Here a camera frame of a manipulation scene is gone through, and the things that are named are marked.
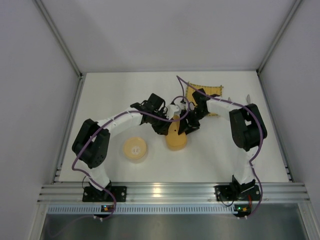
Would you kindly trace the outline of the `oblong tan box lid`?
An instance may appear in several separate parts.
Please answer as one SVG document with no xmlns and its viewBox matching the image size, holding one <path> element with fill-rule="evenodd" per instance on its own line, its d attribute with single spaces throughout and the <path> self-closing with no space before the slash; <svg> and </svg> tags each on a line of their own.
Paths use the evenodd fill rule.
<svg viewBox="0 0 320 240">
<path fill-rule="evenodd" d="M 183 132 L 178 134 L 180 121 L 172 122 L 168 128 L 168 134 L 165 136 L 165 142 L 182 142 L 188 141 L 187 135 Z"/>
</svg>

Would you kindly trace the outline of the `bamboo sushi mat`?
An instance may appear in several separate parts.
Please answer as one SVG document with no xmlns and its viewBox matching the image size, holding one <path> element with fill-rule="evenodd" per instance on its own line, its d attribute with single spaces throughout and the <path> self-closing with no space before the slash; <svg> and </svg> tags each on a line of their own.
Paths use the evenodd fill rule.
<svg viewBox="0 0 320 240">
<path fill-rule="evenodd" d="M 222 92 L 223 92 L 222 85 L 220 85 L 220 86 L 204 86 L 204 85 L 197 85 L 197 84 L 190 83 L 190 82 L 189 82 L 189 84 L 190 84 L 190 86 L 188 85 L 186 87 L 185 96 L 188 99 L 189 103 L 193 102 L 193 104 L 195 106 L 197 106 L 200 101 L 203 101 L 203 100 L 208 101 L 211 99 L 207 96 L 204 96 L 203 94 L 200 94 L 198 91 L 195 91 L 195 89 L 199 90 L 200 92 L 202 92 L 208 96 L 212 96 L 212 97 L 221 97 L 222 96 Z M 209 112 L 209 114 L 207 116 L 209 116 L 209 117 L 214 116 L 215 117 L 215 116 L 218 116 L 218 114 L 215 112 Z"/>
</svg>

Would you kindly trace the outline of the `round tan lid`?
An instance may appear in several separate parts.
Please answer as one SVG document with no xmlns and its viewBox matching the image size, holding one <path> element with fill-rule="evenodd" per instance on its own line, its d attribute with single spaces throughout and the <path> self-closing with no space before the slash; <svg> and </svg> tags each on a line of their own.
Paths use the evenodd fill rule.
<svg viewBox="0 0 320 240">
<path fill-rule="evenodd" d="M 141 137 L 131 137 L 124 142 L 122 151 L 138 154 L 139 152 L 147 151 L 147 143 Z"/>
</svg>

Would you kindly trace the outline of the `metal tongs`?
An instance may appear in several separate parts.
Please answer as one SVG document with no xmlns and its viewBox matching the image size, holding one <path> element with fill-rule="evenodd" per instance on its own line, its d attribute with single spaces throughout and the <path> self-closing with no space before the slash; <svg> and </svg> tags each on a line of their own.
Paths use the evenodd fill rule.
<svg viewBox="0 0 320 240">
<path fill-rule="evenodd" d="M 227 100 L 232 102 L 232 99 L 230 97 L 228 97 Z M 249 94 L 245 97 L 245 102 L 247 105 L 251 104 L 251 96 Z"/>
</svg>

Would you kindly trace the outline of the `oblong tan lunch box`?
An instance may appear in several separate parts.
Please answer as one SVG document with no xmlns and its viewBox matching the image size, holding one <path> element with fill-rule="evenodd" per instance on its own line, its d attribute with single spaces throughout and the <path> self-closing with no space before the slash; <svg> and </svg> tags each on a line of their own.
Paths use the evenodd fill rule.
<svg viewBox="0 0 320 240">
<path fill-rule="evenodd" d="M 167 141 L 167 147 L 171 151 L 179 151 L 186 147 L 187 141 Z"/>
</svg>

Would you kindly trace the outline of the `round steel container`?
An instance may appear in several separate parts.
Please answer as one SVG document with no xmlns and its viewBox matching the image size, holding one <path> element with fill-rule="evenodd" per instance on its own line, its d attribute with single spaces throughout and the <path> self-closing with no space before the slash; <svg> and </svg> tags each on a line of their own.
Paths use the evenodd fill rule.
<svg viewBox="0 0 320 240">
<path fill-rule="evenodd" d="M 148 151 L 141 151 L 138 154 L 133 154 L 132 152 L 123 152 L 125 159 L 133 164 L 140 164 L 144 162 L 148 156 Z"/>
</svg>

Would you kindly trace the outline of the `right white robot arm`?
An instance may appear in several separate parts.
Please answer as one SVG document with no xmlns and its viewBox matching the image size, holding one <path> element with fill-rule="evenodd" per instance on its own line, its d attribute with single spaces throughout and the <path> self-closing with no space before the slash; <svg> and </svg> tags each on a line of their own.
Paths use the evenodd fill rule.
<svg viewBox="0 0 320 240">
<path fill-rule="evenodd" d="M 188 135 L 198 130 L 200 120 L 211 113 L 229 121 L 232 140 L 239 150 L 229 185 L 233 196 L 240 199 L 257 186 L 253 160 L 268 135 L 259 108 L 253 103 L 241 105 L 217 94 L 208 95 L 203 88 L 195 90 L 192 97 L 196 106 L 180 121 L 178 133 Z"/>
</svg>

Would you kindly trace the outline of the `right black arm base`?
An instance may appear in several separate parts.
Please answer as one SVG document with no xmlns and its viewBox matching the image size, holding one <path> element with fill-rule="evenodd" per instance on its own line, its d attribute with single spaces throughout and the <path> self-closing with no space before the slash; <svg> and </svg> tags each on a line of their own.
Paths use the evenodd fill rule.
<svg viewBox="0 0 320 240">
<path fill-rule="evenodd" d="M 261 192 L 257 185 L 247 191 L 237 192 L 229 184 L 220 184 L 214 187 L 214 193 L 216 199 L 224 203 L 232 201 L 248 202 L 249 200 L 259 201 L 261 199 Z"/>
</svg>

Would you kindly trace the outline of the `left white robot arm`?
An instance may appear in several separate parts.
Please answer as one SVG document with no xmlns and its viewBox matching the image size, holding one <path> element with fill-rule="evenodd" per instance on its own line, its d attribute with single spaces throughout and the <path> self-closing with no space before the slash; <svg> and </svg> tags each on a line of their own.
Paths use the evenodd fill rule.
<svg viewBox="0 0 320 240">
<path fill-rule="evenodd" d="M 163 106 L 164 103 L 161 97 L 152 93 L 147 100 L 131 104 L 118 115 L 100 121 L 89 118 L 83 122 L 71 149 L 87 166 L 81 172 L 88 176 L 93 188 L 98 191 L 110 189 L 111 181 L 102 164 L 111 138 L 142 124 L 151 124 L 159 135 L 168 134 L 173 117 L 180 114 L 181 108 L 173 103 Z"/>
</svg>

